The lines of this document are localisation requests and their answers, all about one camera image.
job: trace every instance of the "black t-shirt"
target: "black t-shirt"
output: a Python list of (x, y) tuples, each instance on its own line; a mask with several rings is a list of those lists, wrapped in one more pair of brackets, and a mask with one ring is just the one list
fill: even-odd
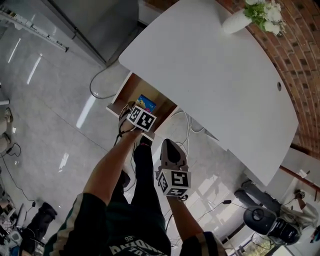
[[(171, 243), (162, 215), (124, 203), (108, 206), (98, 197), (79, 194), (44, 256), (169, 256)], [(180, 255), (226, 255), (211, 232), (184, 241)]]

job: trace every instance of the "brick wall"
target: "brick wall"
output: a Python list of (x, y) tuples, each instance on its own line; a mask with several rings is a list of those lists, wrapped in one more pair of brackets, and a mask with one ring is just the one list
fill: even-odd
[[(145, 0), (166, 10), (178, 0)], [(234, 13), (244, 0), (217, 0)], [(320, 159), (320, 9), (312, 0), (276, 0), (282, 6), (286, 33), (274, 36), (256, 25), (247, 27), (280, 74), (299, 126), (293, 143)]]

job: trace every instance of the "striped sleeve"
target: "striped sleeve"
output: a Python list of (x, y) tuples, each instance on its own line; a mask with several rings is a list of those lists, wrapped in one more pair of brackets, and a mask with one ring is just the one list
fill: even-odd
[(212, 232), (203, 232), (185, 240), (180, 256), (227, 256), (221, 242)]
[(43, 255), (99, 255), (107, 235), (106, 208), (98, 197), (79, 194), (64, 223), (45, 245)]

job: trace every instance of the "vase with flowers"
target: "vase with flowers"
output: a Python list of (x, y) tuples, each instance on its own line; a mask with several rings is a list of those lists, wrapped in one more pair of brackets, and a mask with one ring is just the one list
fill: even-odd
[(235, 33), (254, 23), (266, 32), (278, 35), (284, 32), (285, 22), (281, 16), (281, 6), (275, 0), (245, 0), (245, 7), (231, 15), (222, 24), (224, 32)]

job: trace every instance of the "white vase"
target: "white vase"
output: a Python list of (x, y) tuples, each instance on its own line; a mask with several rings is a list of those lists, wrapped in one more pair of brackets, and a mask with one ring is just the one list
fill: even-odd
[(232, 34), (243, 29), (245, 26), (248, 26), (252, 20), (245, 16), (245, 9), (241, 9), (234, 14), (232, 14), (229, 18), (227, 18), (222, 24), (222, 28), (224, 32), (227, 34)]

